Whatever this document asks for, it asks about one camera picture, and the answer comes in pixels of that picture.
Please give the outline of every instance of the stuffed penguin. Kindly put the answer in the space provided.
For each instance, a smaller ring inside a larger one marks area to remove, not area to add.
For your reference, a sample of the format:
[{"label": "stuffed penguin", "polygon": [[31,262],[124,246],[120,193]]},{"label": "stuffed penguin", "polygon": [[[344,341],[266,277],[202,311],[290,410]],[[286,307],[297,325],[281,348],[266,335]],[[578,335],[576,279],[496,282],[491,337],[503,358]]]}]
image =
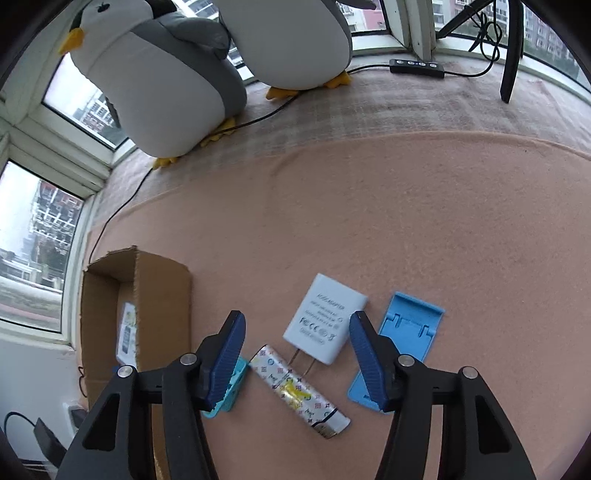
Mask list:
[{"label": "stuffed penguin", "polygon": [[226,58],[229,48],[222,25],[187,18],[170,0],[92,0],[74,19],[60,53],[71,52],[130,139],[157,157],[157,168],[216,128],[235,124],[246,90]]},{"label": "stuffed penguin", "polygon": [[[214,0],[244,63],[271,86],[267,98],[348,85],[353,44],[335,0]],[[375,9],[371,0],[345,0]]]}]

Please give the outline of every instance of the black cable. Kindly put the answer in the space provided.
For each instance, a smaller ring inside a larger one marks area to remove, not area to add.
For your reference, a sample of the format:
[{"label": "black cable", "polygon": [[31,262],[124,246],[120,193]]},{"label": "black cable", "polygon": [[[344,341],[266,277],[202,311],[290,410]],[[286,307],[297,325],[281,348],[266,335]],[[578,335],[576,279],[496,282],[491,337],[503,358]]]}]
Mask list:
[{"label": "black cable", "polygon": [[[355,73],[358,72],[360,70],[365,70],[365,69],[370,69],[370,68],[374,68],[374,67],[389,67],[389,65],[385,65],[385,64],[372,64],[372,65],[364,65],[362,67],[357,67],[354,69],[349,70],[347,73]],[[284,103],[282,103],[278,108],[276,108],[275,110],[273,110],[271,113],[268,113],[266,115],[263,115],[262,117],[259,118],[255,118],[254,120],[250,120],[249,122],[245,122],[243,124],[240,125],[235,125],[234,127],[230,127],[230,128],[225,128],[223,130],[219,130],[217,132],[213,132],[210,136],[213,135],[221,135],[221,134],[225,134],[228,132],[233,132],[234,130],[239,130],[241,128],[244,127],[248,127],[250,125],[254,125],[257,124],[258,122],[262,122],[263,120],[266,120],[269,117],[272,117],[273,115],[275,115],[276,113],[281,112],[286,106],[288,106],[290,103],[292,103],[296,98],[301,97],[304,93],[309,92],[309,90],[303,90],[301,92],[298,92],[298,94],[294,95],[293,97],[291,97],[289,100],[285,101]],[[129,197],[129,199],[127,199],[127,201],[121,205],[116,211],[115,213],[113,213],[113,215],[111,215],[107,221],[105,222],[105,224],[103,225],[102,230],[99,233],[98,238],[96,239],[96,242],[94,244],[94,246],[92,247],[92,250],[90,251],[90,256],[88,257],[88,262],[90,263],[92,261],[92,256],[95,253],[96,247],[99,244],[99,241],[101,239],[101,237],[103,236],[103,233],[105,233],[105,229],[107,228],[107,225],[109,224],[109,222],[113,219],[113,217],[115,215],[117,215],[126,205],[128,205],[131,200],[134,199],[134,197],[138,194],[139,189],[142,187],[142,185],[144,184],[144,182],[146,181],[146,179],[148,178],[148,176],[150,175],[150,173],[152,173],[152,169],[148,170],[148,172],[146,173],[146,175],[144,176],[144,178],[141,180],[141,182],[139,183],[138,187],[135,189],[135,192],[133,192],[133,194],[131,195],[131,197]],[[84,394],[84,392],[82,391],[82,378],[83,378],[83,374],[82,372],[80,372],[81,377],[79,377],[78,379],[78,386],[80,387],[80,392],[82,393],[82,395],[87,398],[87,396]]]},{"label": "black cable", "polygon": [[22,419],[25,419],[27,422],[29,422],[33,426],[33,428],[35,428],[35,424],[31,420],[29,420],[29,418],[25,417],[22,413],[17,412],[17,411],[9,411],[6,414],[6,416],[4,417],[4,427],[3,427],[4,436],[6,436],[7,438],[8,438],[8,435],[6,433],[6,424],[8,423],[8,419],[13,416],[21,417]]},{"label": "black cable", "polygon": [[80,389],[80,393],[82,394],[82,396],[84,398],[88,398],[88,395],[82,389],[82,380],[84,379],[84,367],[78,367],[78,373],[80,374],[78,376],[78,388]]},{"label": "black cable", "polygon": [[103,225],[103,229],[100,231],[99,233],[99,237],[96,239],[95,242],[95,246],[92,247],[92,250],[90,251],[90,256],[88,257],[88,263],[90,263],[92,261],[92,255],[94,255],[95,250],[97,245],[99,244],[99,241],[101,239],[101,237],[103,236],[103,233],[105,233],[105,228],[107,228],[107,225],[109,224],[109,222],[113,219],[113,217],[115,215],[117,215],[129,202],[131,202],[131,200],[134,199],[134,197],[138,194],[139,189],[142,187],[142,185],[144,184],[144,182],[146,181],[146,179],[148,178],[148,176],[152,173],[152,169],[149,169],[148,172],[146,173],[146,175],[144,175],[144,178],[142,179],[142,181],[139,183],[138,187],[135,189],[135,192],[133,193],[133,195],[131,197],[129,197],[125,203],[123,205],[121,205],[113,215],[111,215],[109,217],[109,219],[105,222],[105,224]]},{"label": "black cable", "polygon": [[[7,438],[7,440],[8,440],[8,434],[6,431],[6,426],[8,424],[8,419],[10,417],[21,417],[22,419],[25,419],[27,422],[29,422],[33,426],[33,428],[35,428],[35,424],[28,417],[24,416],[22,413],[20,413],[18,411],[9,411],[6,414],[6,416],[4,417],[4,425],[2,427],[2,430],[4,431],[4,436]],[[46,464],[46,462],[43,460],[25,460],[22,458],[19,458],[19,460],[26,468],[30,468],[31,470],[35,469],[36,467],[43,466]]]},{"label": "black cable", "polygon": [[304,90],[302,92],[298,92],[298,94],[294,95],[289,100],[287,100],[286,102],[282,103],[278,108],[276,108],[275,110],[273,110],[271,113],[268,113],[268,114],[266,114],[264,116],[261,116],[259,118],[255,118],[254,120],[250,120],[249,122],[246,122],[246,123],[243,123],[243,124],[240,124],[240,125],[235,125],[234,127],[225,128],[224,130],[219,130],[217,132],[212,132],[209,136],[212,137],[214,135],[225,134],[227,132],[233,132],[234,130],[238,130],[239,128],[249,127],[250,125],[257,124],[258,122],[262,122],[263,120],[267,120],[267,118],[275,115],[276,113],[281,112],[286,106],[288,106],[296,98],[299,98],[300,96],[302,96],[302,94],[304,94],[306,92],[309,92],[309,90]]},{"label": "black cable", "polygon": [[[493,0],[492,3],[492,20],[488,20],[486,13],[478,13],[473,6],[466,5],[464,8],[471,8],[474,10],[474,15],[470,17],[470,20],[474,23],[476,27],[478,27],[478,35],[476,36],[477,45],[480,47],[480,52],[485,59],[489,61],[488,67],[486,67],[480,73],[461,73],[461,72],[448,72],[445,70],[445,73],[448,75],[455,75],[457,77],[466,77],[466,78],[476,78],[481,77],[484,74],[487,74],[495,62],[499,61],[501,58],[501,51],[499,49],[499,45],[501,43],[501,39],[503,38],[503,29],[496,23],[496,0]],[[495,30],[495,39],[493,40],[490,34],[488,33],[489,27],[493,25],[493,29]],[[492,57],[488,57],[484,52],[484,45],[490,44],[493,46],[492,50]]]},{"label": "black cable", "polygon": [[350,69],[347,71],[347,73],[351,74],[351,73],[355,73],[358,72],[360,70],[365,70],[365,69],[373,69],[376,67],[386,67],[386,68],[390,68],[390,65],[387,65],[385,63],[374,63],[372,65],[363,65],[362,67],[356,67],[354,69]]}]

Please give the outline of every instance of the patterned power bank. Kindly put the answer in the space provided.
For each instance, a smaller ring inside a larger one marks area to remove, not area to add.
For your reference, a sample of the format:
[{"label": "patterned power bank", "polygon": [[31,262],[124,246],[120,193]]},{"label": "patterned power bank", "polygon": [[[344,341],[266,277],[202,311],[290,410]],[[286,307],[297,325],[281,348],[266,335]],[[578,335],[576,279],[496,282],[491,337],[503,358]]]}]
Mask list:
[{"label": "patterned power bank", "polygon": [[351,422],[277,352],[265,345],[252,358],[251,368],[295,413],[324,438],[342,432]]}]

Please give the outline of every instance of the penguin foot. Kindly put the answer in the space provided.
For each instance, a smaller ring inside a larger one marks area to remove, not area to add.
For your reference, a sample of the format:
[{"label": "penguin foot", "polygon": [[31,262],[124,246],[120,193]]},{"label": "penguin foot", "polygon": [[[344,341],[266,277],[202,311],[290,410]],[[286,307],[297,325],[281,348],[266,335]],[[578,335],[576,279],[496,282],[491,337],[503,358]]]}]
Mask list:
[{"label": "penguin foot", "polygon": [[266,99],[273,100],[274,98],[295,97],[299,90],[284,90],[283,88],[271,87],[267,92]]},{"label": "penguin foot", "polygon": [[178,157],[162,157],[157,158],[154,160],[154,164],[152,165],[152,170],[158,170],[160,167],[168,167],[173,163],[178,162]]},{"label": "penguin foot", "polygon": [[217,142],[222,135],[232,135],[234,133],[234,130],[231,130],[229,132],[223,132],[220,134],[217,134],[216,132],[220,132],[222,130],[225,130],[226,128],[232,128],[236,126],[236,119],[234,117],[230,117],[230,118],[226,118],[219,127],[217,127],[213,133],[211,135],[209,135],[208,137],[205,137],[203,140],[201,140],[199,142],[199,146],[200,147],[205,147],[209,142]]},{"label": "penguin foot", "polygon": [[324,84],[327,88],[337,88],[339,85],[351,85],[351,77],[347,72],[337,75],[335,78]]}]

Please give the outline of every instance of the teal clip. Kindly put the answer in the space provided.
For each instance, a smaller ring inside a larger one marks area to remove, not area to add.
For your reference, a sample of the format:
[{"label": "teal clip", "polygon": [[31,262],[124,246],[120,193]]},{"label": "teal clip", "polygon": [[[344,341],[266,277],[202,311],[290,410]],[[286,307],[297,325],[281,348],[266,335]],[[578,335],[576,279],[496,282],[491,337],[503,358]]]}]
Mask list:
[{"label": "teal clip", "polygon": [[230,377],[230,382],[228,383],[228,388],[226,389],[224,398],[216,403],[216,406],[212,411],[202,411],[204,417],[212,419],[220,410],[230,411],[232,409],[234,402],[236,401],[236,397],[238,396],[240,386],[242,385],[242,381],[244,380],[246,367],[248,367],[248,361],[239,356],[236,366],[234,367],[234,372]]},{"label": "teal clip", "polygon": [[[378,333],[391,338],[400,353],[423,362],[444,313],[445,310],[437,305],[398,291],[390,301]],[[357,373],[347,396],[364,407],[379,411],[378,404],[369,398],[361,372]]]}]

